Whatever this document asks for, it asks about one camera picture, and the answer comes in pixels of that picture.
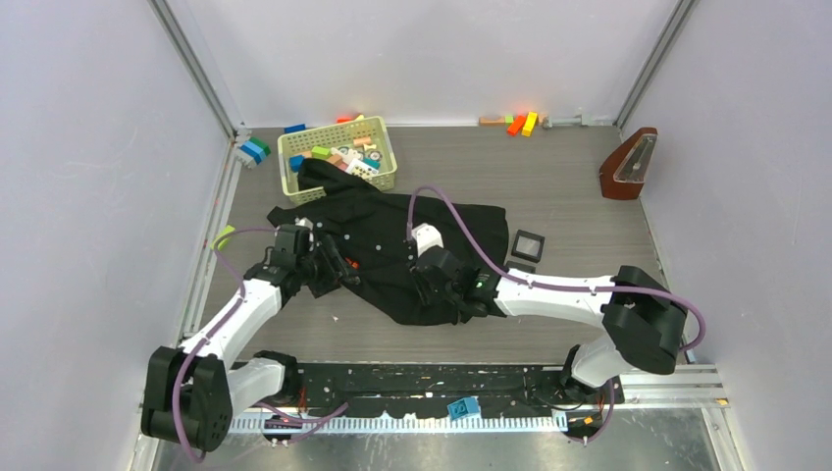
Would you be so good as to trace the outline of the black square box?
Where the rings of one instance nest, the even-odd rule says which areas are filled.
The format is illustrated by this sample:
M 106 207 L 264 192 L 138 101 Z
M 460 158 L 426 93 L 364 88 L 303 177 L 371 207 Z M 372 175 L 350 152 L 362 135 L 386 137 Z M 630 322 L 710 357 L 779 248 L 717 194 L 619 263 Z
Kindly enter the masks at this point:
M 513 257 L 532 263 L 540 263 L 543 258 L 546 238 L 531 232 L 518 230 L 510 250 Z
M 535 266 L 530 265 L 530 264 L 526 264 L 526 263 L 522 263 L 522 262 L 518 262 L 518 261 L 515 261 L 515 260 L 508 260 L 505 263 L 505 267 L 508 270 L 518 270 L 518 271 L 522 271 L 522 272 L 528 273 L 528 274 L 535 274 L 537 272 L 537 269 L 536 269 Z

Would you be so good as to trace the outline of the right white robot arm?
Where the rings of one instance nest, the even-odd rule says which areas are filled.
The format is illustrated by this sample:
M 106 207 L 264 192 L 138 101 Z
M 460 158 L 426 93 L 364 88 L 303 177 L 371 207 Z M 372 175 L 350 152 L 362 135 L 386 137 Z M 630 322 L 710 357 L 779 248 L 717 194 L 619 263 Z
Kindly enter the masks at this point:
M 687 314 L 637 267 L 623 266 L 614 276 L 553 277 L 476 267 L 435 246 L 410 272 L 425 303 L 447 304 L 464 316 L 540 316 L 600 329 L 596 340 L 569 350 L 556 380 L 573 402 L 587 401 L 625 372 L 675 371 Z

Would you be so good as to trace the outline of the blue block behind basket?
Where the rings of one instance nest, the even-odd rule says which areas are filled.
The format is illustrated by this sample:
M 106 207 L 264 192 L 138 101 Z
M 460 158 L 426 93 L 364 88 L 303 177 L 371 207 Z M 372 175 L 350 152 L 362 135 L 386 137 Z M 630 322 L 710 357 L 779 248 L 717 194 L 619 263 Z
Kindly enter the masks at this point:
M 284 128 L 284 133 L 295 133 L 300 131 L 306 131 L 307 127 L 305 124 L 297 124 L 289 127 Z

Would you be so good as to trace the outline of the brown wooden metronome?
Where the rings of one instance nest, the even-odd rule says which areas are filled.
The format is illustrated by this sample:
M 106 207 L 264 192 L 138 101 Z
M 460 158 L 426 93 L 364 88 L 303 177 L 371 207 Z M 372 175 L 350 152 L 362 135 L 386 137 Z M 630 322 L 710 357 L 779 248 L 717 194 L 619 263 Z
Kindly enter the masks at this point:
M 604 198 L 639 198 L 657 141 L 656 128 L 640 128 L 604 160 L 598 171 L 600 191 Z

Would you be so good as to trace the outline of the black button shirt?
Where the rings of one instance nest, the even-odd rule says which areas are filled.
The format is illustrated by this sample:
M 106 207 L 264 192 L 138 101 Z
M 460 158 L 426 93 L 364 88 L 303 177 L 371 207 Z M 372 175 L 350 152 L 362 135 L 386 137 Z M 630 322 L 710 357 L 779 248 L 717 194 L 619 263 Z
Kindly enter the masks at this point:
M 321 223 L 338 243 L 340 255 L 357 263 L 361 282 L 345 288 L 366 300 L 396 324 L 436 326 L 467 323 L 475 316 L 445 301 L 422 302 L 409 265 L 415 249 L 406 242 L 410 195 L 385 193 L 360 177 L 318 159 L 306 159 L 299 174 L 303 187 L 321 186 L 326 195 L 294 208 L 275 206 L 267 217 L 273 226 L 306 218 Z M 502 262 L 509 245 L 506 210 L 499 206 L 454 203 L 483 251 Z M 421 195 L 415 204 L 416 223 L 428 223 L 442 235 L 444 248 L 468 266 L 485 267 L 442 200 Z

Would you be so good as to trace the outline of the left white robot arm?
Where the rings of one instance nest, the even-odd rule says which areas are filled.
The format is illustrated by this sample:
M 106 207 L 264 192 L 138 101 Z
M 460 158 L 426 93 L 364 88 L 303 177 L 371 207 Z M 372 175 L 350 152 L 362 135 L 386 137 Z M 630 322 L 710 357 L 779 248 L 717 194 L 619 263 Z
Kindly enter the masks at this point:
M 273 243 L 261 261 L 237 276 L 227 304 L 192 337 L 151 354 L 140 418 L 144 436 L 178 444 L 201 460 L 249 407 L 288 406 L 300 397 L 302 376 L 294 357 L 263 350 L 237 366 L 238 357 L 302 288 L 320 297 L 358 278 L 334 240 L 311 221 L 283 224 L 271 233 Z

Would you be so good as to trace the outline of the yellow block at wall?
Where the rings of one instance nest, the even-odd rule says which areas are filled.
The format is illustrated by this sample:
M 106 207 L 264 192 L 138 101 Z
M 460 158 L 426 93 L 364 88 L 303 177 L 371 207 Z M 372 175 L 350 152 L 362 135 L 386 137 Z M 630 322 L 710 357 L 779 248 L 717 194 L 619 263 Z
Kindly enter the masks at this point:
M 539 115 L 537 112 L 529 112 L 525 116 L 525 121 L 523 123 L 521 134 L 526 137 L 531 136 L 537 125 L 538 119 Z

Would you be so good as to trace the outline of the toy blocks in basket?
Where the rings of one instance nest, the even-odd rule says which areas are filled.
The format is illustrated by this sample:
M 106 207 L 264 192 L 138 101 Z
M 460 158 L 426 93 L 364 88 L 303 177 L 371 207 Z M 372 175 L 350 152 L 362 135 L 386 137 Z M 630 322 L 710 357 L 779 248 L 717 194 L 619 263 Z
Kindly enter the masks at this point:
M 369 178 L 381 172 L 383 152 L 371 137 L 359 137 L 351 143 L 326 147 L 314 144 L 309 150 L 300 151 L 288 158 L 288 167 L 297 173 L 308 159 L 326 160 L 341 171 L 361 178 Z

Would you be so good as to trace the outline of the lime green block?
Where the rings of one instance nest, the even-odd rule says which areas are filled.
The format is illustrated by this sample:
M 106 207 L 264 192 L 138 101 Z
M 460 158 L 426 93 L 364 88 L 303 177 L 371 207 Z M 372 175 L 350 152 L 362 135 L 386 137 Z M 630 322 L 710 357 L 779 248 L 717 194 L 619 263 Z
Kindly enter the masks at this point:
M 215 239 L 211 243 L 212 250 L 222 250 L 225 245 L 228 243 L 228 235 L 235 231 L 235 227 L 232 225 L 226 225 L 220 232 L 217 234 Z

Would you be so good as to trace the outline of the orange block at wall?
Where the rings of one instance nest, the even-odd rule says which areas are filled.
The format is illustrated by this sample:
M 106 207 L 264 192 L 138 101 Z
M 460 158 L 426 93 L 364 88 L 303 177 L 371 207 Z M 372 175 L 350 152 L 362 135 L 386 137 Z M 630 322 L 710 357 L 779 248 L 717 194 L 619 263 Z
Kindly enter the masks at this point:
M 518 115 L 517 117 L 515 117 L 513 119 L 512 123 L 508 126 L 508 128 L 506 129 L 506 133 L 508 135 L 511 135 L 511 136 L 516 135 L 518 132 L 520 132 L 524 128 L 525 122 L 526 122 L 526 116 L 525 115 Z

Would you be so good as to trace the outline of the pale green plastic basket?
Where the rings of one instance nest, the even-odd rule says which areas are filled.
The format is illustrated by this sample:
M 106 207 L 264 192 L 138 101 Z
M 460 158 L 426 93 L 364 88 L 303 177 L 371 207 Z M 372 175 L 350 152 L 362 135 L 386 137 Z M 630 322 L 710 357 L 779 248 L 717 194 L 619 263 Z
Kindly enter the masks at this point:
M 282 190 L 301 205 L 326 195 L 321 183 L 300 177 L 307 160 L 330 164 L 345 175 L 358 177 L 375 188 L 394 188 L 397 162 L 386 123 L 381 117 L 361 118 L 304 131 L 285 131 L 277 140 Z

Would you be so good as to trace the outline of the blue toy brick front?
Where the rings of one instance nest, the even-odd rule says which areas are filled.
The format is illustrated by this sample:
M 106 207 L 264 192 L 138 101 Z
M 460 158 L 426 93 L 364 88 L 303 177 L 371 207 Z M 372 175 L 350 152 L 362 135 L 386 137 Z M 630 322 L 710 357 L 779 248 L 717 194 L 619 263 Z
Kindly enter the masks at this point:
M 480 413 L 480 405 L 475 396 L 461 397 L 451 402 L 446 408 L 450 421 L 473 417 Z

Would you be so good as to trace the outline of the tan wooden block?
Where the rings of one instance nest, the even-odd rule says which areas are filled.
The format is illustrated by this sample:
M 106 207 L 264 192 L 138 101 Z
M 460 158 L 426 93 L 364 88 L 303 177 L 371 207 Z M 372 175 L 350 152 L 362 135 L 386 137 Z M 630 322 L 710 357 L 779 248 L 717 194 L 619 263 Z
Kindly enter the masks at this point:
M 504 126 L 505 125 L 505 117 L 504 116 L 488 116 L 488 117 L 481 117 L 479 119 L 480 126 Z

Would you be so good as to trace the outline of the black square box near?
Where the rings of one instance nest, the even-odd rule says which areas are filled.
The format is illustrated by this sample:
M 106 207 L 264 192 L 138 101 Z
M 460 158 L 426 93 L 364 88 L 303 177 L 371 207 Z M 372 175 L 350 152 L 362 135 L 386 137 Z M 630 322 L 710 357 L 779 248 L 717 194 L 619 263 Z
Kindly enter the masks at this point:
M 526 263 L 522 263 L 522 262 L 518 262 L 518 261 L 515 261 L 515 260 L 508 260 L 505 263 L 505 267 L 508 270 L 518 270 L 518 271 L 522 271 L 522 272 L 528 273 L 528 274 L 535 274 L 537 272 L 537 269 L 536 269 L 535 266 L 530 265 L 530 264 L 526 264 Z

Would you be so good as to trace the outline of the black square box far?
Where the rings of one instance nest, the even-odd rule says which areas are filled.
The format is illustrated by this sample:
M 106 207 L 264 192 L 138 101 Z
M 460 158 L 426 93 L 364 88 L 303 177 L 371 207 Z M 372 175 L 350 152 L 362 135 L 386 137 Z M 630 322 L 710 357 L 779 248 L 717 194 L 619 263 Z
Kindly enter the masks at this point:
M 513 257 L 532 263 L 540 263 L 543 258 L 546 238 L 531 232 L 518 230 L 510 250 Z

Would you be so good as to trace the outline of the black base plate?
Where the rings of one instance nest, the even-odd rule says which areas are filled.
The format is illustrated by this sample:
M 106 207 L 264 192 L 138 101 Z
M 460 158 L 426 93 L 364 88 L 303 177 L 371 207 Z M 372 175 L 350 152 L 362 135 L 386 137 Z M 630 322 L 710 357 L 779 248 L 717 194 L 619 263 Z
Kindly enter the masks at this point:
M 608 391 L 580 400 L 559 388 L 560 368 L 544 365 L 300 363 L 288 370 L 288 384 L 263 401 L 300 406 L 314 416 L 342 404 L 350 418 L 446 418 L 448 406 L 474 397 L 484 418 L 550 415 L 555 406 L 595 409 Z

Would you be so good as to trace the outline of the stacked blue green bricks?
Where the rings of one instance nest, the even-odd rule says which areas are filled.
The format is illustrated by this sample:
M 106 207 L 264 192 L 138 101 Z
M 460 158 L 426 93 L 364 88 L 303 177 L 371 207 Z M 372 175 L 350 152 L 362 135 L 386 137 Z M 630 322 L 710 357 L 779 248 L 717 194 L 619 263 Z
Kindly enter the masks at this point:
M 238 160 L 249 169 L 262 164 L 271 154 L 271 147 L 256 137 L 249 138 L 236 148 Z

